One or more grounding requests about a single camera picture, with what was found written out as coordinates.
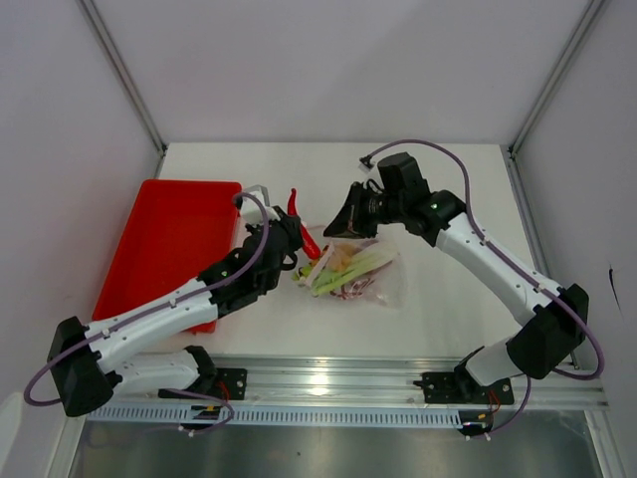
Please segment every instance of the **plastic bag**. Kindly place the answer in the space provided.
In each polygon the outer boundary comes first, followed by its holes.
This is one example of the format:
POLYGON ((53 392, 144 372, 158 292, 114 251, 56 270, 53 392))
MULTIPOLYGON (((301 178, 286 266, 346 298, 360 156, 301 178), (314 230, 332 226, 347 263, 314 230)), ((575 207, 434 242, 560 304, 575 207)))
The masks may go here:
POLYGON ((403 276, 402 259, 392 241, 336 239, 325 245, 319 259, 299 268, 293 279, 315 297, 362 299, 397 309, 403 304, 403 276))

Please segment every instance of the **red tray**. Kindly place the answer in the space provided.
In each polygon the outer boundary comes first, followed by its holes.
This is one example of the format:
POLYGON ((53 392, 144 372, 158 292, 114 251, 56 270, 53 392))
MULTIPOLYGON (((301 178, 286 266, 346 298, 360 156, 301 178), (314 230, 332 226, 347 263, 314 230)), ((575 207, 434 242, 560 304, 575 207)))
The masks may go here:
MULTIPOLYGON (((237 182, 148 179, 139 188, 110 264, 93 320, 163 296, 230 252, 237 182)), ((190 329, 214 332, 215 323, 190 329)))

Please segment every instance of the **glass panel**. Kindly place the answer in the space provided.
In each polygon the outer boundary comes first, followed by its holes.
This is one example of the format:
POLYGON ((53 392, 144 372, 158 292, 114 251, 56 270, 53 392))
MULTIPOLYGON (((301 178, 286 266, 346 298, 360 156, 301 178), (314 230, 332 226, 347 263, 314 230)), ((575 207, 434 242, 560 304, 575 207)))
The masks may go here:
POLYGON ((188 438, 156 427, 89 422, 71 477, 602 476, 581 412, 527 412, 491 442, 455 430, 237 425, 188 438))

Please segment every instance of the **white table surface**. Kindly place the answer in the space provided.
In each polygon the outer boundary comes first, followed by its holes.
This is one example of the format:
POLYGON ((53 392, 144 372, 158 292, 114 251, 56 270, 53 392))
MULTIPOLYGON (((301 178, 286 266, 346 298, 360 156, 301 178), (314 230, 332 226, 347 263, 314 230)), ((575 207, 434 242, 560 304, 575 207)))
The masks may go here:
MULTIPOLYGON (((358 159, 376 147, 365 143, 173 143, 162 179, 232 180, 263 184, 284 210, 290 189, 309 225, 326 225, 342 206, 349 185, 364 179, 358 159)), ((472 180, 475 213, 500 242, 532 264, 500 147, 450 144, 472 180)), ((463 196, 462 175, 443 154, 424 146, 410 152, 432 190, 463 196)), ((283 273, 279 288, 224 318, 212 334, 179 334, 155 351, 190 344, 211 354, 359 358, 459 358, 520 327, 498 299, 460 264, 409 235, 400 225, 380 228, 399 246, 404 263, 404 305, 392 310, 365 302, 313 298, 283 273)))

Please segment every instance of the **red chili pepper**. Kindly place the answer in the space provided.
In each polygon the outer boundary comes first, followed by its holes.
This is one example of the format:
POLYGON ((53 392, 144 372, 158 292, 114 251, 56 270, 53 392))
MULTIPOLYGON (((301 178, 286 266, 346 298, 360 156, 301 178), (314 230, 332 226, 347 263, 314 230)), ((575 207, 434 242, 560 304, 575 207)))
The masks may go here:
MULTIPOLYGON (((297 212, 297 190, 292 188, 292 194, 290 194, 290 199, 288 199, 288 214, 293 216, 298 216, 297 212)), ((301 223, 301 235, 303 236, 303 250, 306 255, 314 260, 320 257, 320 247, 317 245, 315 240, 312 238, 306 226, 301 223)))

